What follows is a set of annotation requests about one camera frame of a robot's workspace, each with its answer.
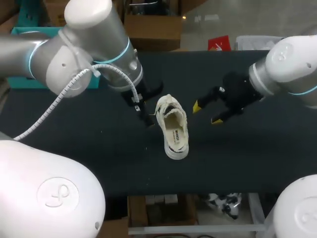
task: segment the white cable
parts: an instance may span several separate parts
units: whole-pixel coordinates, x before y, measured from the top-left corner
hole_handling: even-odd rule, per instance
[[[131,87],[131,91],[133,93],[133,98],[134,101],[136,103],[139,103],[139,96],[137,93],[137,90],[133,84],[133,82],[131,81],[131,79],[124,73],[122,72],[120,69],[110,65],[110,64],[96,64],[93,65],[94,69],[98,69],[98,68],[107,68],[115,73],[117,73],[118,75],[120,75],[125,81],[127,81],[127,83],[129,84],[129,86]],[[66,85],[66,87],[62,90],[62,92],[57,96],[57,98],[54,100],[54,102],[50,105],[50,107],[43,113],[43,115],[29,128],[27,129],[25,132],[23,132],[22,134],[20,134],[19,136],[15,137],[14,140],[19,141],[21,139],[23,139],[24,137],[28,136],[29,134],[31,134],[48,116],[49,114],[51,114],[51,112],[56,108],[56,106],[61,102],[61,100],[65,97],[66,93],[68,92],[68,90],[87,72],[89,72],[91,69],[86,68],[82,71],[80,71],[75,77],[72,78],[72,80]]]

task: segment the cardboard box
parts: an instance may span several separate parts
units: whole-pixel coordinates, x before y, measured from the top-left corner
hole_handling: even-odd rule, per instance
[[[180,0],[181,12],[184,15],[206,1],[207,0]]]
[[[172,51],[180,48],[181,16],[132,15],[131,2],[126,2],[124,28],[134,48],[139,51]]]
[[[11,17],[8,21],[0,25],[0,33],[10,33],[17,23],[19,14]]]
[[[62,27],[66,25],[64,18],[64,10],[69,0],[44,0],[44,5],[47,14],[53,26]],[[124,4],[123,0],[113,0],[114,7],[116,7],[120,19],[123,19]]]
[[[15,0],[0,0],[0,24],[6,22],[19,12]]]
[[[128,238],[128,218],[105,221],[96,238]]]
[[[192,195],[178,195],[178,204],[146,205],[144,196],[128,197],[129,224],[131,227],[190,226],[196,223],[196,206]],[[163,219],[154,220],[150,212],[161,212]]]

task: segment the metal frame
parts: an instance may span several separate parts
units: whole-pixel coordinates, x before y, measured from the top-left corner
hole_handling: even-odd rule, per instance
[[[210,226],[174,226],[174,227],[137,227],[129,228],[129,235],[155,234],[208,234],[225,232],[256,232],[256,238],[272,238],[267,234],[269,221],[265,219],[260,198],[257,193],[248,193],[253,224],[247,225],[210,225]]]

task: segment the logo on robot arm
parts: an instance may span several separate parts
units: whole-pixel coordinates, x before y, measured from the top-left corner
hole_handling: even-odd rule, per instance
[[[52,194],[54,201],[45,203],[48,207],[60,207],[63,205],[63,199],[69,196],[69,188],[66,185],[60,185],[56,194]]]
[[[37,192],[39,206],[52,215],[63,215],[76,209],[79,192],[76,185],[65,178],[44,181]]]

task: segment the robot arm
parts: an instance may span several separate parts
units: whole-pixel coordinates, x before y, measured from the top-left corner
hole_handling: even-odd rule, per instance
[[[137,52],[126,35],[111,0],[70,0],[65,9],[67,25],[50,38],[40,32],[0,36],[0,77],[34,78],[59,94],[70,80],[92,64],[110,64],[133,82],[140,102],[133,100],[131,87],[117,73],[100,69],[110,88],[134,106],[147,126],[152,120],[144,102],[162,91],[147,86]],[[89,85],[92,73],[74,84],[66,97],[77,96]]]
[[[199,98],[193,112],[221,99],[228,110],[211,119],[221,123],[261,100],[285,91],[298,97],[305,106],[317,108],[317,36],[288,37],[277,43],[267,56],[254,63],[248,74],[230,73],[221,87],[214,87]]]

